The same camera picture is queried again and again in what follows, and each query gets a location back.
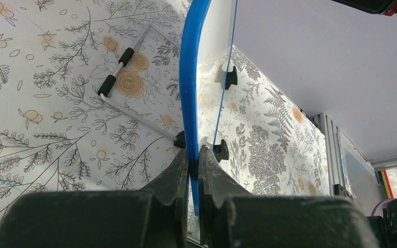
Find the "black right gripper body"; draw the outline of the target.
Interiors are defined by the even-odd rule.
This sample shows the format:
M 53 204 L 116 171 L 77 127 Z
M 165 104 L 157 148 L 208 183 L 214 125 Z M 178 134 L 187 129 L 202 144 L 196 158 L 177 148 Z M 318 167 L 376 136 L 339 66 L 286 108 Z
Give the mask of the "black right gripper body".
M 354 9 L 384 16 L 397 14 L 397 0 L 333 0 Z

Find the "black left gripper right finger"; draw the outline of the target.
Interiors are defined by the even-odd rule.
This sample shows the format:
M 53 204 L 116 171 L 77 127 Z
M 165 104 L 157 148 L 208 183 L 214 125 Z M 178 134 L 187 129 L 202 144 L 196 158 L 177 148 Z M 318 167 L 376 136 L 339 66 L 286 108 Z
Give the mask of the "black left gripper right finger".
M 208 247 L 379 247 L 343 197 L 253 195 L 200 149 L 200 242 Z

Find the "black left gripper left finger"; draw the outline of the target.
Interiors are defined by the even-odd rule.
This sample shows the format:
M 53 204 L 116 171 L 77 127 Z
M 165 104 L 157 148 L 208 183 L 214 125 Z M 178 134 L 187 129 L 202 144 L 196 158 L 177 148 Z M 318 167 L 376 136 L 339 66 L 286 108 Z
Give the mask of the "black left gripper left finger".
M 187 208 L 182 149 L 139 190 L 26 194 L 0 222 L 0 247 L 185 247 Z

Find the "blue framed whiteboard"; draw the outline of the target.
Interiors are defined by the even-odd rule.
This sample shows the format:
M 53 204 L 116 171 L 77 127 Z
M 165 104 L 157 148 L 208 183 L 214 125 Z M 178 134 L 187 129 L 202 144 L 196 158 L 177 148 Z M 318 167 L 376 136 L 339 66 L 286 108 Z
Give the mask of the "blue framed whiteboard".
M 194 212 L 204 210 L 199 195 L 199 150 L 217 151 L 217 130 L 225 91 L 237 83 L 230 67 L 236 1 L 193 1 L 186 16 L 179 50 L 179 93 Z

